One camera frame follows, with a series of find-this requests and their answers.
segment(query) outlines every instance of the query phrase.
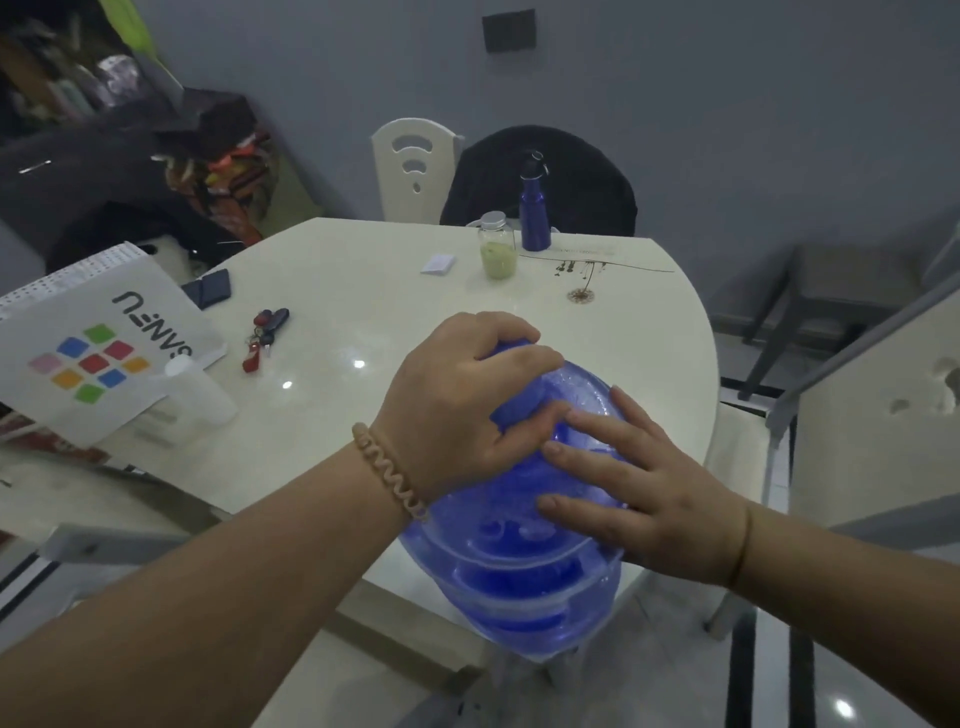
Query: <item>blue water bottle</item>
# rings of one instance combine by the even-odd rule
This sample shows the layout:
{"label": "blue water bottle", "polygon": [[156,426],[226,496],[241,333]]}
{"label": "blue water bottle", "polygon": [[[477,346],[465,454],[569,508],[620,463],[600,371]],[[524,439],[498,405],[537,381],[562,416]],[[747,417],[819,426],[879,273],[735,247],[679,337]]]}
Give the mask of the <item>blue water bottle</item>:
{"label": "blue water bottle", "polygon": [[550,174],[540,152],[531,152],[523,162],[520,178],[523,192],[520,194],[520,229],[523,234],[523,249],[545,251],[550,247],[550,221],[546,217],[546,199],[540,189],[540,178]]}

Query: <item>green liquid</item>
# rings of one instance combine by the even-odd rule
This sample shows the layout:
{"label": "green liquid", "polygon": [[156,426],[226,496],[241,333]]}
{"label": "green liquid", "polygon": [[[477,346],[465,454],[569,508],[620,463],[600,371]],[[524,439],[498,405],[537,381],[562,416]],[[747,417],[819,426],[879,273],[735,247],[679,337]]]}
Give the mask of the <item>green liquid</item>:
{"label": "green liquid", "polygon": [[480,246],[480,259],[489,278],[508,279],[516,273],[516,249],[505,243],[486,242]]}

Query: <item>light switch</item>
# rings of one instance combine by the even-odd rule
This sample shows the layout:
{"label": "light switch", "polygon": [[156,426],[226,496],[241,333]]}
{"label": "light switch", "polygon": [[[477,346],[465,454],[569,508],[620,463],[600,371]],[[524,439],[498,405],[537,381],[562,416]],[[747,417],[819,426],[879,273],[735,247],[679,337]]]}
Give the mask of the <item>light switch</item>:
{"label": "light switch", "polygon": [[537,14],[533,9],[484,15],[483,40],[487,53],[524,51],[537,47]]}

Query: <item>finger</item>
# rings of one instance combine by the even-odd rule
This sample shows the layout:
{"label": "finger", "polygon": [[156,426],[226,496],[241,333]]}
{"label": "finger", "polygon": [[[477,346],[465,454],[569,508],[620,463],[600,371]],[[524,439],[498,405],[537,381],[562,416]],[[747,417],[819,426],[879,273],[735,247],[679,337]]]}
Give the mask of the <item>finger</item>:
{"label": "finger", "polygon": [[543,457],[551,465],[578,480],[603,488],[627,505],[654,513],[660,509],[660,497],[650,481],[650,474],[630,463],[600,452],[572,448],[561,443],[545,443]]}
{"label": "finger", "polygon": [[537,410],[530,419],[507,429],[490,450],[489,469],[502,473],[532,455],[553,436],[553,431],[563,421],[569,409],[570,405],[565,401],[551,401]]}
{"label": "finger", "polygon": [[570,410],[567,423],[574,429],[612,446],[634,465],[652,469],[662,461],[662,443],[649,432],[615,417]]}
{"label": "finger", "polygon": [[474,341],[473,355],[482,359],[490,355],[496,345],[526,339],[531,344],[540,340],[540,332],[528,322],[506,311],[481,311],[475,316],[479,334]]}
{"label": "finger", "polygon": [[667,437],[667,434],[663,431],[663,428],[655,423],[650,418],[650,415],[647,414],[647,411],[637,404],[630,395],[616,385],[611,387],[610,395],[611,400],[623,414],[624,419],[626,419],[628,423],[631,425],[636,425],[641,429],[645,429],[657,440],[670,442],[670,438]]}
{"label": "finger", "polygon": [[645,553],[654,544],[654,521],[643,513],[566,496],[540,496],[537,509],[556,525],[631,553]]}
{"label": "finger", "polygon": [[507,349],[476,364],[480,386],[494,408],[518,395],[538,376],[563,365],[564,357],[559,352],[540,344]]}

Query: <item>wall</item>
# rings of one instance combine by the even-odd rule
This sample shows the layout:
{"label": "wall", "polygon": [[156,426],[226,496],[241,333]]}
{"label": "wall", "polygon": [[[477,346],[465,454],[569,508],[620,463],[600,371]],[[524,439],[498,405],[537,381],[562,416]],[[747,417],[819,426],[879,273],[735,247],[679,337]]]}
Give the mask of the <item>wall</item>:
{"label": "wall", "polygon": [[0,296],[44,275],[40,254],[0,220]]}
{"label": "wall", "polygon": [[381,217],[369,136],[393,118],[468,143],[523,123],[579,134],[711,313],[749,315],[799,241],[910,247],[956,202],[951,0],[550,0],[538,50],[501,57],[480,17],[528,3],[137,5],[174,74],[247,94],[346,216]]}

